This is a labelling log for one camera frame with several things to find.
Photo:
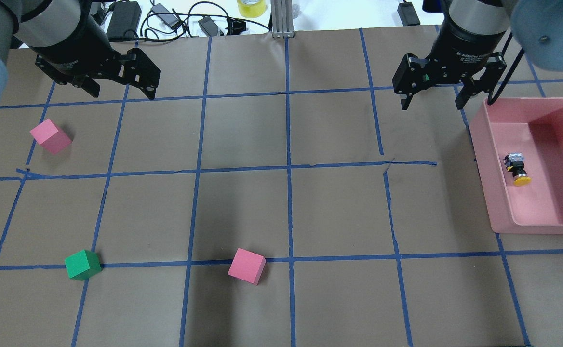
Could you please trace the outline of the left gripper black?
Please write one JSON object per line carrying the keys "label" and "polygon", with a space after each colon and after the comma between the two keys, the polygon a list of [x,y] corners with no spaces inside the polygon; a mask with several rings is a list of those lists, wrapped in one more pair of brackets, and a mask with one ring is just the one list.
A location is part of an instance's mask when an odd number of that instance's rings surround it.
{"label": "left gripper black", "polygon": [[154,100],[161,71],[140,48],[121,53],[111,45],[77,44],[36,47],[35,65],[57,85],[81,88],[99,97],[98,80],[110,80],[138,88]]}

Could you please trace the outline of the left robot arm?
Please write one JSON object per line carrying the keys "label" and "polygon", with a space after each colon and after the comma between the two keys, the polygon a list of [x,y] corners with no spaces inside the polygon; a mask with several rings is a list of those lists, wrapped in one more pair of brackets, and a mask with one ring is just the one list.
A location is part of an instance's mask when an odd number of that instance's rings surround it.
{"label": "left robot arm", "polygon": [[0,0],[0,101],[13,38],[36,53],[37,68],[57,85],[98,97],[98,79],[104,79],[155,98],[160,68],[139,48],[116,51],[89,5],[89,0]]}

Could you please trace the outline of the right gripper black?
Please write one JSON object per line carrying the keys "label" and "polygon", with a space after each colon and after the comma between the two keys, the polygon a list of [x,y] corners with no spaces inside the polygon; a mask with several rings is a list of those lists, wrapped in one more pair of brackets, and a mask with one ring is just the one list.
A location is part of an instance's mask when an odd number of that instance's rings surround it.
{"label": "right gripper black", "polygon": [[471,97],[480,93],[491,94],[507,64],[500,52],[491,53],[477,63],[466,64],[460,55],[445,62],[436,58],[418,58],[405,54],[392,77],[394,92],[400,97],[402,110],[407,110],[412,97],[434,85],[462,83],[455,104],[462,110]]}

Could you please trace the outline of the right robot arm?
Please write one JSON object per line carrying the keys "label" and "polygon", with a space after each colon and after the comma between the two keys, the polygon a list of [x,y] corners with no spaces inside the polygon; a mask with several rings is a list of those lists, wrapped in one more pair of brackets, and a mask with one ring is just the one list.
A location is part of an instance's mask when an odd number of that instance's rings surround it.
{"label": "right robot arm", "polygon": [[429,55],[405,54],[392,77],[403,110],[417,93],[457,83],[458,109],[480,93],[493,105],[524,56],[563,72],[563,0],[425,0],[423,10],[443,23]]}

